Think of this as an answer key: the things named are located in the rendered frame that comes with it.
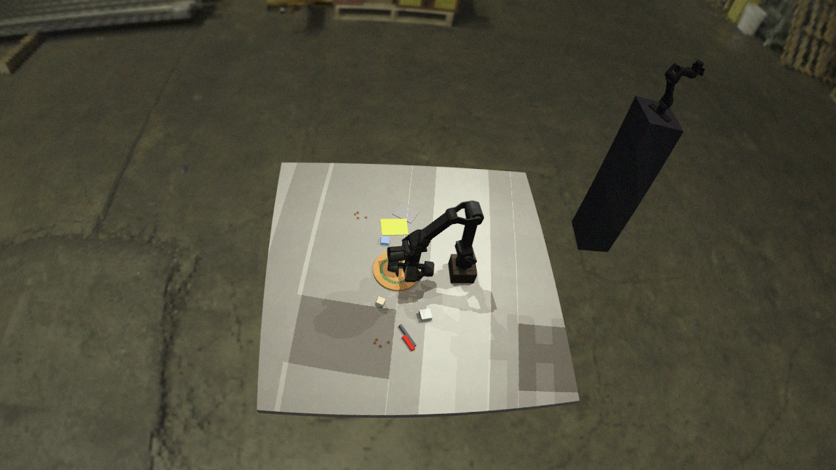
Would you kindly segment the tan round board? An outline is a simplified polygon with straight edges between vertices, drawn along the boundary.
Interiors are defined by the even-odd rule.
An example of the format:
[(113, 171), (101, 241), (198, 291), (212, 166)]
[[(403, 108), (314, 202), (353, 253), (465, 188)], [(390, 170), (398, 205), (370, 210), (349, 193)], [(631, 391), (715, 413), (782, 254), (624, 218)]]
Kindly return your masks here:
[[(376, 260), (374, 260), (374, 279), (376, 279), (381, 286), (385, 287), (388, 290), (401, 291), (401, 290), (407, 290), (410, 287), (416, 285), (417, 281), (414, 282), (414, 283), (407, 283), (407, 282), (398, 283), (399, 281), (405, 280), (405, 272), (403, 272), (403, 270), (401, 270), (399, 268), (399, 277), (397, 277), (395, 275), (395, 273), (393, 273), (393, 272), (388, 272), (387, 271), (387, 266), (388, 266), (388, 261), (389, 260), (387, 261), (386, 259), (388, 259), (387, 258), (387, 252), (385, 252), (383, 254), (380, 254), (380, 256)], [(384, 262), (384, 260), (386, 260), (386, 262)], [(389, 280), (397, 282), (397, 283), (392, 283), (392, 282), (390, 283), (388, 280), (385, 280), (384, 277), (382, 277), (382, 275), (380, 275), (380, 269), (379, 268), (380, 268), (380, 264), (382, 264), (382, 262), (384, 262), (384, 264), (382, 266), (382, 274), (384, 275), (384, 277), (386, 279), (389, 279)]]

